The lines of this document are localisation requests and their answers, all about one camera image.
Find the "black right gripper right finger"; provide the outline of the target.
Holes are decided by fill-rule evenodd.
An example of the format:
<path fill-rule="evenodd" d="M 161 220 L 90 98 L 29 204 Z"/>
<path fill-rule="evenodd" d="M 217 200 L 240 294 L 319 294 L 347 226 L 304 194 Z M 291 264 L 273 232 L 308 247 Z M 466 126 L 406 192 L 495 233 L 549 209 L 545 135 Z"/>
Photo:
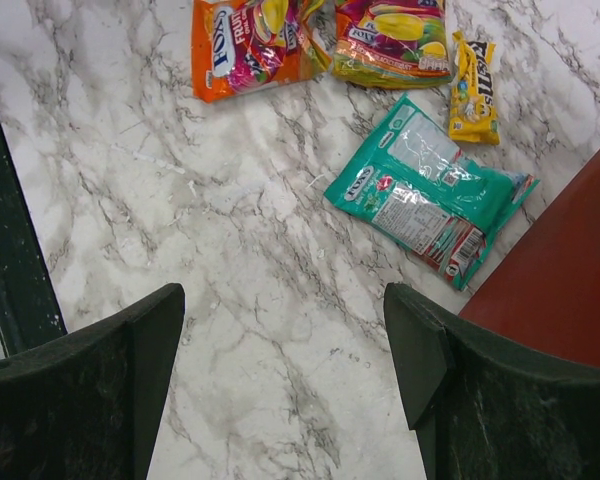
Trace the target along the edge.
<path fill-rule="evenodd" d="M 600 479 L 600 368 L 523 346 L 411 287 L 384 320 L 430 479 Z"/>

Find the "orange Fox's fruits candy bag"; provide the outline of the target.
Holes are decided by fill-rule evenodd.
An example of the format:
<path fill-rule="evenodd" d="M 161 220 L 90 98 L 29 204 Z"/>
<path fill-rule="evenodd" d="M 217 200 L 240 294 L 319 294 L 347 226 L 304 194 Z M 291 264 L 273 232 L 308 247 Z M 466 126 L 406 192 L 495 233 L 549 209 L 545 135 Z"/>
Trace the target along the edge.
<path fill-rule="evenodd" d="M 337 1 L 335 13 L 337 78 L 396 90 L 451 81 L 443 1 Z"/>

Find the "teal Fox's mint candy bag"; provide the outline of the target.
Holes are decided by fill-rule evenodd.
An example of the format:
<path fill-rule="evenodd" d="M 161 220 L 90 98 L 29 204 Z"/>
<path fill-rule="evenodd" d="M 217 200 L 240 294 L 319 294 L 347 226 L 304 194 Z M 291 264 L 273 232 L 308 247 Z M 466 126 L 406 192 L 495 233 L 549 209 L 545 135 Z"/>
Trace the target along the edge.
<path fill-rule="evenodd" d="M 324 196 L 462 290 L 537 183 L 476 163 L 402 96 Z"/>

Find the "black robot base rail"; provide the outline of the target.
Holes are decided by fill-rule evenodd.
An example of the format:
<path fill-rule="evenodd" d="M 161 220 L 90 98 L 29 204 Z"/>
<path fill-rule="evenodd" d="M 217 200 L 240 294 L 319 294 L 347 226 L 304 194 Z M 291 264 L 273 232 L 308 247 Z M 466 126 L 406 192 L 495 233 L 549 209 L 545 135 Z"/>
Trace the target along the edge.
<path fill-rule="evenodd" d="M 66 334 L 0 122 L 0 360 Z"/>

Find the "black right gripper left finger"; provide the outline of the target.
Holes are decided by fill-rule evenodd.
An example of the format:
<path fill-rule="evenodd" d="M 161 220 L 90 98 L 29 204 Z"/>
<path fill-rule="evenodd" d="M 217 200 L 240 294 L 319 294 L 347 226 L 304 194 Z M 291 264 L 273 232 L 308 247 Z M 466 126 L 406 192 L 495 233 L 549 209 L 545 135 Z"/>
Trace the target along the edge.
<path fill-rule="evenodd" d="M 0 479 L 144 479 L 185 314 L 166 284 L 0 360 Z"/>

